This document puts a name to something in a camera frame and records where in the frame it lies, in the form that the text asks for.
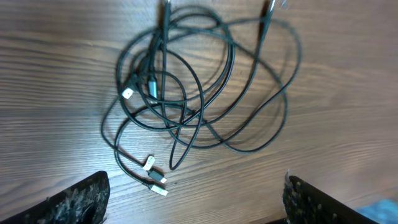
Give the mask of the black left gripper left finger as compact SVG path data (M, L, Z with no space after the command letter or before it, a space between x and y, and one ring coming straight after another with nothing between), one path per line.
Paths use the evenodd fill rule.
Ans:
M100 224L110 196L108 174L98 171L1 224Z

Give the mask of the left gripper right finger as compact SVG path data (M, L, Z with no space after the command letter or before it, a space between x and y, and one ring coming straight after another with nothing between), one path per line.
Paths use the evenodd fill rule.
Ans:
M282 194L289 224L377 224L295 175L286 175Z

